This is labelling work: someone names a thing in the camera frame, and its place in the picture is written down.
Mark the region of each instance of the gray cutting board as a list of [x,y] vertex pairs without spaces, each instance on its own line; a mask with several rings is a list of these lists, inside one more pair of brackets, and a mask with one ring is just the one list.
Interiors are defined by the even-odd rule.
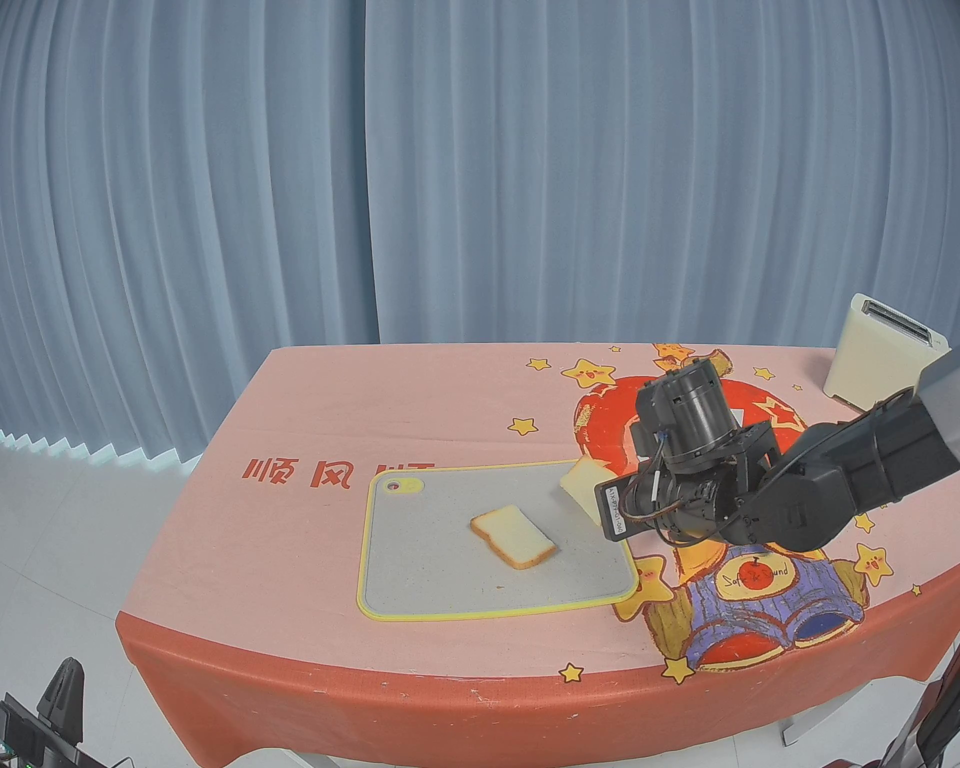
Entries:
[[[561,487],[574,462],[498,468],[397,469],[373,478],[358,603],[371,618],[437,621],[542,613],[619,602],[637,585],[614,543]],[[396,492],[413,485],[416,492]],[[515,570],[470,520],[516,504],[558,548]]]

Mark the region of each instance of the toaster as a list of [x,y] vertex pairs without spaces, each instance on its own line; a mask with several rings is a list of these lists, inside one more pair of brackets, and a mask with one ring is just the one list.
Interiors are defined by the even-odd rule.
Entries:
[[948,351],[941,334],[876,299],[856,294],[824,392],[867,411],[916,386],[920,371]]

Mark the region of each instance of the curtain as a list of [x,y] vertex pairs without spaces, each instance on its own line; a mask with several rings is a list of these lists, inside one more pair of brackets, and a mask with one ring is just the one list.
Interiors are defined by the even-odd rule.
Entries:
[[272,348],[960,343],[951,0],[0,0],[0,429],[204,449]]
[[960,342],[960,4],[370,0],[385,342]]
[[272,348],[377,340],[363,25],[0,3],[0,428],[188,459]]

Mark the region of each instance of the orange tablecloth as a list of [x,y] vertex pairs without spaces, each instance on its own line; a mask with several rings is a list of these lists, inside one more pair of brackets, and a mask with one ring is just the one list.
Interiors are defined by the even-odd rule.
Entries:
[[[264,747],[424,768],[609,761],[755,728],[871,679],[925,679],[960,630],[957,478],[814,553],[709,542],[680,558],[634,537],[640,585],[615,607],[410,623],[357,607],[380,470],[588,453],[625,471],[636,388],[711,354],[734,412],[772,420],[781,447],[852,415],[821,391],[824,349],[275,351],[117,618],[129,658],[204,768]],[[730,563],[756,554],[792,582],[731,592]]]

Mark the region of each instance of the bread slice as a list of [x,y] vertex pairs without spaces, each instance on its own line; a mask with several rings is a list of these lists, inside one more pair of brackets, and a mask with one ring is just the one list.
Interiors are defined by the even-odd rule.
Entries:
[[584,508],[584,512],[590,515],[593,522],[602,525],[600,510],[597,509],[597,498],[593,489],[600,483],[613,480],[614,477],[616,477],[616,473],[607,469],[603,462],[598,462],[589,456],[583,456],[567,474],[560,478],[560,487],[576,499],[576,502]]
[[470,529],[516,570],[532,568],[557,551],[557,545],[516,504],[475,517]]

